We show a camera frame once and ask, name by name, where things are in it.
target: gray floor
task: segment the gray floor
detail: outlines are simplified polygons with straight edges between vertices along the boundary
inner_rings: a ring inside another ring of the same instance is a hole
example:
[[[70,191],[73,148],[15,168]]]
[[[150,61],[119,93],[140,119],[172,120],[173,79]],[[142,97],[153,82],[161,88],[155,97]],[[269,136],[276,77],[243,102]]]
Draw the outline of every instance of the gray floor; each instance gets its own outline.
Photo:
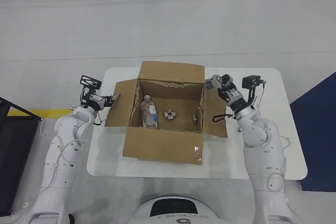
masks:
[[[47,120],[43,133],[51,133],[55,121]],[[1,218],[0,223],[15,220],[23,211],[22,204],[38,192],[51,139],[37,133],[15,201],[15,215]],[[87,158],[69,204],[76,223],[126,223],[141,203],[166,194],[201,200],[231,223],[253,221],[254,195],[249,180],[96,177],[87,172],[86,163]],[[295,181],[287,182],[286,191],[291,208],[302,219],[300,223],[336,223],[336,193],[302,192]]]

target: open cardboard box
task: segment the open cardboard box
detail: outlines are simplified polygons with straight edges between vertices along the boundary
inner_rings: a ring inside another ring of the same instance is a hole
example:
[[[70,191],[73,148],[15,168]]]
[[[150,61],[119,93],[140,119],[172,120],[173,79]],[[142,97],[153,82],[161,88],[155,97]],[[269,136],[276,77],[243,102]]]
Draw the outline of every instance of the open cardboard box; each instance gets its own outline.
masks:
[[[216,90],[204,88],[204,66],[143,62],[137,79],[116,84],[118,92],[120,99],[109,111],[105,126],[127,126],[124,157],[201,165],[203,133],[227,138],[225,122],[212,121],[225,113],[226,105]],[[143,128],[144,95],[150,95],[156,105],[158,129]],[[176,111],[175,119],[164,117],[167,109]]]

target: white cable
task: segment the white cable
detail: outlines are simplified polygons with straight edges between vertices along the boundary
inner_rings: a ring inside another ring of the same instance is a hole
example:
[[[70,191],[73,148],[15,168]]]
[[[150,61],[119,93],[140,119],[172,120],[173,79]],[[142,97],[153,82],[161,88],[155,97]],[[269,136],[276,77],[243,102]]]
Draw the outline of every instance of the white cable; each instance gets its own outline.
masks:
[[[284,138],[287,141],[287,146],[282,148],[284,150],[285,148],[289,147],[289,145],[291,145],[290,138],[285,137],[285,136],[280,136],[280,137]]]
[[[51,118],[51,117],[53,117],[53,116],[66,116],[66,115],[69,115],[69,114],[51,115],[51,116],[48,116],[47,118],[45,118],[45,119],[41,122],[41,124],[40,124],[40,128],[39,128],[39,131],[40,131],[41,136],[42,136],[42,137],[45,137],[45,136],[46,136],[46,135],[43,135],[43,133],[42,133],[42,131],[41,131],[42,124],[45,122],[46,119]],[[100,118],[100,114],[99,114],[99,113],[98,113],[98,116],[99,116],[99,119],[100,119],[101,122],[104,122],[104,121],[106,120],[106,119],[105,119],[105,120],[101,120],[101,118]],[[61,137],[60,137],[60,136],[55,135],[55,134],[51,134],[51,136],[57,136],[57,137],[60,139],[60,143],[62,144],[62,140],[61,140]],[[68,146],[69,144],[71,144],[72,142],[75,142],[75,141],[86,141],[86,142],[88,143],[88,150],[87,150],[86,152],[84,152],[83,149],[82,149],[82,147],[78,144],[78,147],[79,147],[80,150],[82,151],[83,156],[82,156],[81,158],[79,158],[77,161],[68,161],[68,160],[63,156],[63,151],[67,148],[67,146]],[[63,158],[66,162],[69,162],[69,163],[74,163],[74,162],[78,162],[78,161],[82,160],[82,159],[87,155],[87,153],[89,152],[89,150],[90,150],[90,145],[91,145],[91,143],[90,143],[88,140],[86,140],[86,139],[74,139],[74,140],[70,141],[70,142],[67,143],[67,145],[65,145],[65,146],[62,148],[62,150],[60,151],[60,155],[59,155],[59,156],[57,157],[57,159],[56,159],[56,164],[58,163],[58,161],[59,161],[59,159],[60,159],[61,156],[62,156],[62,158]],[[29,202],[31,201],[31,199],[32,199],[32,198],[36,198],[36,197],[38,197],[42,192],[44,192],[44,191],[46,191],[47,189],[50,188],[52,182],[53,182],[54,179],[55,179],[55,175],[56,175],[56,173],[57,173],[57,167],[54,168],[54,173],[53,173],[53,175],[52,175],[52,178],[51,178],[50,183],[49,183],[43,190],[41,190],[41,191],[39,191],[39,192],[33,194],[33,195],[30,197],[30,199],[27,200],[27,201],[23,204],[23,208],[24,208],[24,210],[22,211],[22,213],[21,213],[15,220],[13,220],[13,221],[11,221],[11,222],[0,222],[0,224],[12,224],[12,223],[18,221],[18,220],[22,217],[22,215],[26,212],[26,210],[27,210],[27,206],[29,205]]]
[[[259,100],[259,103],[256,105],[258,107],[258,113],[259,113],[259,116],[260,116],[260,104],[262,103],[262,98],[264,96],[264,91],[265,91],[265,87],[263,87],[263,93],[262,93],[262,96],[260,97],[260,100]]]
[[[105,121],[107,120],[107,118],[106,118],[106,119],[104,119],[104,120],[101,120],[100,112],[97,112],[97,114],[98,114],[98,117],[99,117],[100,123],[102,123],[102,122],[105,122]]]
[[[51,115],[51,116],[48,116],[47,118],[52,118],[53,116],[66,116],[66,115],[69,115],[69,114]],[[45,119],[41,122],[41,124],[40,124],[39,131],[40,131],[40,134],[41,134],[42,137],[45,137],[45,136],[46,136],[46,135],[43,135],[43,133],[42,133],[42,131],[41,131],[41,127],[43,126],[43,124],[44,124],[44,122],[46,121],[47,118],[45,118]]]
[[[265,87],[263,87],[262,96],[260,97],[259,103],[256,105],[257,108],[258,108],[259,116],[261,116],[260,115],[260,104],[262,103],[262,98],[264,96],[264,91],[265,91]],[[285,147],[282,148],[284,150],[285,148],[289,147],[289,145],[291,145],[290,138],[289,137],[285,137],[285,136],[280,136],[280,137],[284,138],[287,141],[287,146],[285,146]]]
[[[271,174],[268,176],[268,178],[267,178],[267,186],[268,186],[268,189],[269,189],[271,192],[278,192],[278,191],[280,191],[281,188],[284,186],[285,176],[286,176],[286,157],[284,157],[284,163],[283,163],[283,166],[280,168],[280,170],[282,171],[282,173],[281,173],[281,172],[273,172],[273,173],[271,173]],[[273,190],[273,189],[271,189],[270,184],[269,184],[269,180],[270,180],[270,178],[271,178],[274,174],[277,174],[277,175],[279,175],[279,176],[282,177],[281,185],[280,185],[279,189],[277,189],[277,190]]]
[[[84,152],[83,149],[81,148],[81,146],[80,146],[80,145],[77,145],[77,146],[80,148],[80,150],[82,151],[83,156],[82,156],[81,158],[79,158],[78,160],[76,160],[76,161],[68,161],[68,160],[63,156],[63,151],[67,148],[67,146],[68,146],[69,144],[71,144],[72,142],[75,142],[75,141],[85,141],[85,142],[87,142],[87,143],[88,143],[88,150],[87,150],[86,152]],[[90,150],[90,145],[91,145],[91,143],[90,143],[88,140],[86,140],[86,139],[74,139],[74,140],[70,141],[69,143],[67,143],[67,145],[65,145],[65,147],[62,148],[60,155],[62,156],[62,158],[63,158],[66,162],[70,162],[70,163],[78,162],[78,161],[82,160],[83,158],[85,158],[85,156],[87,155],[88,151]]]

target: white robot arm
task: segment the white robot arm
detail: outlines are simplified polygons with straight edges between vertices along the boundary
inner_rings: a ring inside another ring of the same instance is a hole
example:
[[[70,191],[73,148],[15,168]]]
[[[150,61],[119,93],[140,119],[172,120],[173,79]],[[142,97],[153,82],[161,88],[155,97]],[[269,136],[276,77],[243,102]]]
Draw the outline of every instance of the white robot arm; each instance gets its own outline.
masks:
[[[286,158],[278,128],[272,121],[261,118],[251,105],[255,97],[255,88],[265,83],[260,76],[248,76],[243,79],[242,87],[249,89],[247,102],[228,74],[222,77],[214,75],[206,80],[206,87],[218,91],[219,97],[225,100],[226,105],[234,112],[234,115],[230,116],[242,127],[245,167],[255,196],[254,224],[292,224],[292,213],[284,193]]]
[[[98,111],[112,106],[120,96],[97,95],[101,82],[87,76],[82,76],[81,84],[80,106],[71,108],[72,113],[61,117],[55,124],[56,135],[46,155],[41,189],[33,208],[21,223],[74,223],[67,205],[81,160],[90,148],[88,140],[92,137],[95,118]]]

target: table top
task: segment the table top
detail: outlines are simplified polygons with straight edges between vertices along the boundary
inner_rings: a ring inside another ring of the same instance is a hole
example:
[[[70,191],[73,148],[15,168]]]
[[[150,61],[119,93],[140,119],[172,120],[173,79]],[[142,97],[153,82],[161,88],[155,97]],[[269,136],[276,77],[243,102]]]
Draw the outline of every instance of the table top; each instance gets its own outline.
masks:
[[[106,71],[101,95],[112,95],[116,82],[138,77],[139,68],[110,68]],[[287,159],[288,180],[301,180],[307,175],[307,167],[300,140],[287,100],[280,73],[274,68],[206,68],[205,77],[213,74],[230,74],[241,93],[247,99],[248,90],[240,88],[242,78],[251,74],[266,80],[260,105],[262,117],[276,123],[280,135],[290,138],[291,144],[284,150]],[[256,88],[259,101],[262,87]],[[100,112],[105,118],[108,108]],[[244,164],[242,134],[235,120],[227,120],[228,138],[204,135],[202,165],[173,162],[145,161],[123,157],[126,127],[95,126],[88,155],[87,171],[93,176],[133,176],[152,178],[215,178],[248,179]],[[288,142],[281,138],[283,146]]]

